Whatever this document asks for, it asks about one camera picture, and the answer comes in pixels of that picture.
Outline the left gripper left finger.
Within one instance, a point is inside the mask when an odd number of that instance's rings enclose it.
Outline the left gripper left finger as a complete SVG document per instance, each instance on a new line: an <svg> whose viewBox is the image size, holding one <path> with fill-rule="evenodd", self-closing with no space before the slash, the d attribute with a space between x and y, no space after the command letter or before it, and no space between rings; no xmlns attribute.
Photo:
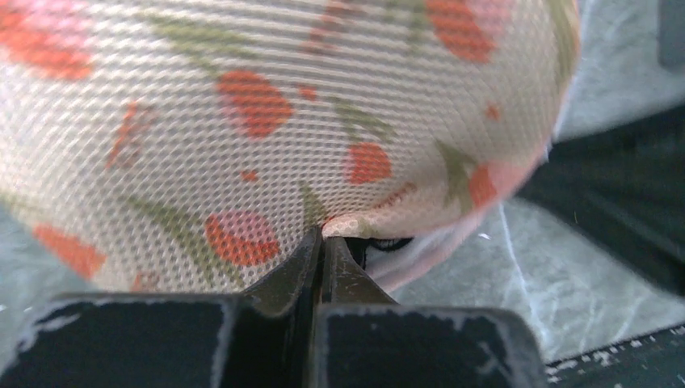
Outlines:
<svg viewBox="0 0 685 388"><path fill-rule="evenodd" d="M239 293L67 293L20 331L4 387L306 387L322 237Z"/></svg>

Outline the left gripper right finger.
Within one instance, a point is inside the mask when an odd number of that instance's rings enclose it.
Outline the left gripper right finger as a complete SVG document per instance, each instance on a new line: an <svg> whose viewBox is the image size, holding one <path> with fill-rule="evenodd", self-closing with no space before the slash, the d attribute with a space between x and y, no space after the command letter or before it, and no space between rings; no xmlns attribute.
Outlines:
<svg viewBox="0 0 685 388"><path fill-rule="evenodd" d="M309 353L311 387L545 387L535 336L496 308L395 302L353 260L325 244Z"/></svg>

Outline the floral mesh laundry bag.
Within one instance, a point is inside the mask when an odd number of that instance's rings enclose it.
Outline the floral mesh laundry bag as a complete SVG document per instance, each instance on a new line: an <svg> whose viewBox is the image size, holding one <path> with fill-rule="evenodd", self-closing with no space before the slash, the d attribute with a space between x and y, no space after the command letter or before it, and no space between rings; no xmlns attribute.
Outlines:
<svg viewBox="0 0 685 388"><path fill-rule="evenodd" d="M235 292L326 238L446 259L537 167L574 1L4 1L1 202L98 287Z"/></svg>

